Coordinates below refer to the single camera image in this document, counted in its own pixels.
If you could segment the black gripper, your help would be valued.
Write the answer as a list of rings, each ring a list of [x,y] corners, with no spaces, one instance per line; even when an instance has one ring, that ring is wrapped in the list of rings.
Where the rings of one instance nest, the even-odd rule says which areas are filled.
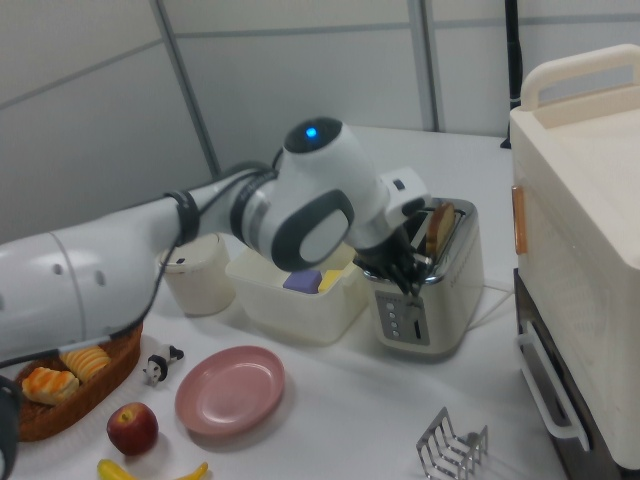
[[[380,244],[356,250],[355,264],[364,271],[392,280],[411,299],[420,294],[419,273],[430,273],[434,268],[432,257],[414,251],[403,225]]]

